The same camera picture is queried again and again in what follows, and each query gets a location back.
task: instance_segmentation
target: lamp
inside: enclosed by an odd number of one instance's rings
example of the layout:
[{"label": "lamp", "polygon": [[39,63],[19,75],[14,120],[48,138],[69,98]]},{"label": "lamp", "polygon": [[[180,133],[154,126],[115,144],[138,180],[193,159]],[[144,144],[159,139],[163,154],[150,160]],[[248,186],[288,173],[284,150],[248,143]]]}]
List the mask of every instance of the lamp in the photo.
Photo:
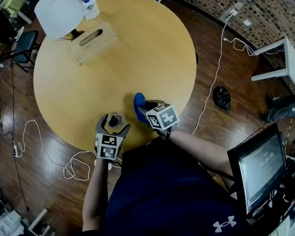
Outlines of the lamp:
[{"label": "lamp", "polygon": [[34,11],[50,39],[61,38],[69,33],[76,38],[83,33],[75,29],[85,13],[85,8],[78,0],[39,0]]}]

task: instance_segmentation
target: monitor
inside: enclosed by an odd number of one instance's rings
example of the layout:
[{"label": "monitor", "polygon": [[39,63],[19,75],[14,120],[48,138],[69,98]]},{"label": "monitor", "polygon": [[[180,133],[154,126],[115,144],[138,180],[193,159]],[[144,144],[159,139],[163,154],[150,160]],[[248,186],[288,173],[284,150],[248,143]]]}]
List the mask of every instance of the monitor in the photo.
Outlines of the monitor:
[{"label": "monitor", "polygon": [[251,215],[286,172],[286,155],[276,123],[229,150],[228,156],[239,204]]}]

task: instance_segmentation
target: shirt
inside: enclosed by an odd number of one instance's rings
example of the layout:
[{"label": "shirt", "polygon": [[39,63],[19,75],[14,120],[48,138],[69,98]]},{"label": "shirt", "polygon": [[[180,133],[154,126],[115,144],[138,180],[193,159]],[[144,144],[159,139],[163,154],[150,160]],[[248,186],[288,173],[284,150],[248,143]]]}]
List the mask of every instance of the shirt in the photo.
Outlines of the shirt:
[{"label": "shirt", "polygon": [[81,235],[242,235],[237,200],[170,141],[127,151],[102,230]]}]

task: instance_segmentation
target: wooden floor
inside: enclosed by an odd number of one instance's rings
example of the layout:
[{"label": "wooden floor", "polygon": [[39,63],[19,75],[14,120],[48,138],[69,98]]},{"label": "wooden floor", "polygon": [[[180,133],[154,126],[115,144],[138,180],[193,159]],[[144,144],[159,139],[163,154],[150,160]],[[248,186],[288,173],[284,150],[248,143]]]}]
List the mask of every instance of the wooden floor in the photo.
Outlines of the wooden floor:
[{"label": "wooden floor", "polygon": [[[166,0],[164,4],[176,13],[185,24],[193,39],[199,55],[197,77],[191,98],[182,116],[179,128],[192,132],[203,108],[209,87],[214,80],[220,55],[220,36],[222,27],[205,16],[175,2]],[[39,30],[39,41],[44,38],[42,29],[35,20],[27,30]],[[225,32],[232,39],[234,36]],[[245,52],[233,49],[232,44],[224,42],[223,57],[215,86],[226,87],[232,97],[231,111],[218,109],[210,98],[206,111],[195,135],[216,142],[230,149],[251,133],[263,126],[258,120],[258,113],[266,110],[265,94],[282,96],[289,94],[279,79],[252,82],[253,74],[270,71],[270,67],[259,57],[249,57]],[[15,88],[15,141],[22,140],[24,125],[35,119],[41,127],[45,149],[58,164],[65,165],[79,150],[64,142],[51,131],[42,118],[35,101],[33,91],[33,71],[24,73],[18,67],[13,68]],[[0,96],[3,119],[3,132],[12,128],[12,83],[11,69],[0,69]],[[290,119],[278,122],[285,135]],[[295,138],[295,120],[288,142],[288,150]],[[49,210],[47,223],[57,235],[71,235],[78,232],[82,225],[82,206],[88,182],[65,180],[60,168],[50,163],[49,158],[41,153],[41,141],[36,126],[32,123],[25,134],[26,151],[17,159],[24,195],[30,211],[27,212],[17,181],[16,168],[11,154],[11,137],[0,137],[0,187],[14,208],[28,219],[34,219],[43,208]],[[93,155],[82,155],[82,160],[93,165]],[[79,177],[87,175],[87,169],[74,163]],[[109,193],[112,192],[119,177],[119,169],[109,172]]]}]

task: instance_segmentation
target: brick wall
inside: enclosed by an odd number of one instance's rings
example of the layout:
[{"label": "brick wall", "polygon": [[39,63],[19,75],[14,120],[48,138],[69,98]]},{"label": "brick wall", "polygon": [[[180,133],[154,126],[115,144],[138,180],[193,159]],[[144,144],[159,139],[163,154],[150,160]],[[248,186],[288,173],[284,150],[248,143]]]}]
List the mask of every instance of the brick wall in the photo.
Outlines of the brick wall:
[{"label": "brick wall", "polygon": [[[201,10],[225,21],[228,14],[216,0],[184,0]],[[219,0],[227,10],[238,11],[228,25],[259,48],[287,37],[295,46],[295,0]],[[249,27],[243,24],[248,19]],[[284,55],[265,55],[276,69],[285,68]],[[283,77],[292,92],[295,87],[288,77]]]}]

